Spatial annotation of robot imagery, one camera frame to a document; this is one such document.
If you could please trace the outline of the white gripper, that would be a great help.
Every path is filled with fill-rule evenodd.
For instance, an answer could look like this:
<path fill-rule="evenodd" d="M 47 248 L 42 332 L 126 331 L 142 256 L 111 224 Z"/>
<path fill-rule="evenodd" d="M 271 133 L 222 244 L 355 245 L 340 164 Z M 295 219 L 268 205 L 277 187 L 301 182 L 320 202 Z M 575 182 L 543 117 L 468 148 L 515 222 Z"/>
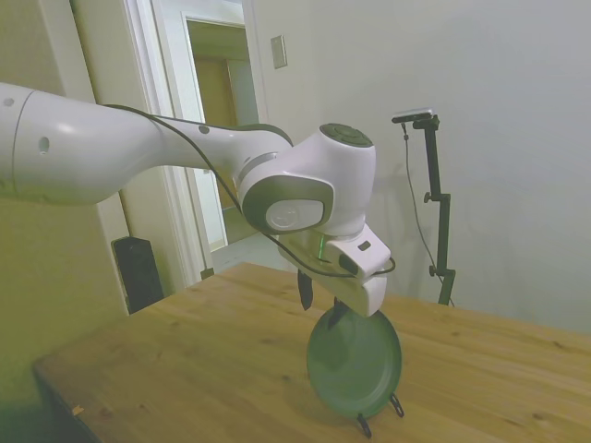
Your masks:
<path fill-rule="evenodd" d="M 347 307 L 362 317 L 380 309 L 387 286 L 388 247 L 376 235 L 288 234 L 278 240 L 282 257 L 297 268 L 303 309 L 311 308 L 314 283 L 335 297 L 328 329 L 341 320 Z"/>

